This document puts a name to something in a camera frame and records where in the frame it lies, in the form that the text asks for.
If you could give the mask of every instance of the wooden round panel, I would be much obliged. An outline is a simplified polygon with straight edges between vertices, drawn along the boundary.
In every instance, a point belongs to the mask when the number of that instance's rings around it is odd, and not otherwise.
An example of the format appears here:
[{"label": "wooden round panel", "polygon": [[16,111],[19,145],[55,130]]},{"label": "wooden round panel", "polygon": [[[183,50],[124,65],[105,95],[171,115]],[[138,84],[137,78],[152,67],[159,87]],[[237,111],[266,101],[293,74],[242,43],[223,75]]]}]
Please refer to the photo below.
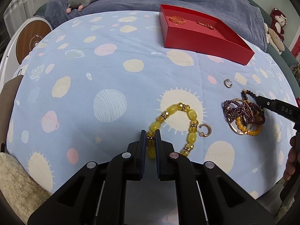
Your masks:
[{"label": "wooden round panel", "polygon": [[51,28],[42,20],[32,21],[24,27],[16,44],[16,56],[19,64],[50,32]]}]

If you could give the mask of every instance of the human hand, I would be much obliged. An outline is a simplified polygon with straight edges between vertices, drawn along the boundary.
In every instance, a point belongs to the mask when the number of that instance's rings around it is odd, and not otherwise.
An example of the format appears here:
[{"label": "human hand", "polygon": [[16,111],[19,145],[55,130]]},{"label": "human hand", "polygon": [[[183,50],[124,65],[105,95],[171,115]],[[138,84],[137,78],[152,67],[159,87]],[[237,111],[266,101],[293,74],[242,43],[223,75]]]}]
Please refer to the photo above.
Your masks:
[{"label": "human hand", "polygon": [[283,173],[283,179],[289,181],[291,176],[295,173],[295,162],[300,162],[300,153],[297,155],[295,145],[296,145],[296,136],[293,136],[289,141],[291,149],[289,150],[288,159],[286,161],[285,170]]}]

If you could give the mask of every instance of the blue patterned tablecloth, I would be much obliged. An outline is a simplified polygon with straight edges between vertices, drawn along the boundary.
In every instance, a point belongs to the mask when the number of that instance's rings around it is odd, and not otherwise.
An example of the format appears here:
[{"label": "blue patterned tablecloth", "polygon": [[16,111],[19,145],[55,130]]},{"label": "blue patterned tablecloth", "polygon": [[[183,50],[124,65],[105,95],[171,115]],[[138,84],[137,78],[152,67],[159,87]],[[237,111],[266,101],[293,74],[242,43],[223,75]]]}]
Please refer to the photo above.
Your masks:
[{"label": "blue patterned tablecloth", "polygon": [[[108,162],[139,139],[171,104],[189,104],[212,127],[190,160],[211,160],[254,198],[278,181],[294,135],[293,123],[265,111],[258,136],[235,134],[222,112],[242,89],[296,105],[270,55],[248,43],[247,66],[210,55],[164,48],[157,12],[117,11],[70,20],[48,34],[23,60],[7,147],[45,189],[55,192],[89,161]],[[231,79],[228,89],[223,81]],[[180,152],[190,120],[178,112],[161,127]],[[125,223],[177,224],[175,184],[145,178],[128,182]]]}]

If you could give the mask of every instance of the silver screw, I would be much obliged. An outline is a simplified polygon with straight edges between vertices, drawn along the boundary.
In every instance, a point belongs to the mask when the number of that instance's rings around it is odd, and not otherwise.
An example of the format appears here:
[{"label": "silver screw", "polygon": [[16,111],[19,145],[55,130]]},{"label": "silver screw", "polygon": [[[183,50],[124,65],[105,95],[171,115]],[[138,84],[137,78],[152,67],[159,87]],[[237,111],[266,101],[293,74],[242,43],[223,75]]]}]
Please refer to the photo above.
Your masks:
[{"label": "silver screw", "polygon": [[214,168],[215,167],[215,165],[214,165],[214,163],[213,162],[205,162],[205,166],[207,167],[207,168]]},{"label": "silver screw", "polygon": [[172,152],[172,153],[170,153],[170,157],[173,159],[177,159],[179,157],[179,154],[176,152]]},{"label": "silver screw", "polygon": [[124,153],[122,154],[122,157],[125,158],[125,159],[127,159],[127,158],[130,158],[130,157],[131,157],[131,154],[130,154],[129,152],[124,152]]},{"label": "silver screw", "polygon": [[87,168],[94,168],[96,166],[96,164],[95,164],[95,162],[89,162],[87,165],[86,165],[86,167]]}]

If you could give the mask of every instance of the white lace curtain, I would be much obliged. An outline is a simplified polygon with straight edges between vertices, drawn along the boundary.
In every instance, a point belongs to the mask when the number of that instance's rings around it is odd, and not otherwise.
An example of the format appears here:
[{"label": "white lace curtain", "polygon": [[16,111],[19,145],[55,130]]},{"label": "white lace curtain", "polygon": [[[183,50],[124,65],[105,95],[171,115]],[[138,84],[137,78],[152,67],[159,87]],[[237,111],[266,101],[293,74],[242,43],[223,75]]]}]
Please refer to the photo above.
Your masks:
[{"label": "white lace curtain", "polygon": [[10,37],[48,0],[12,0],[3,17]]}]

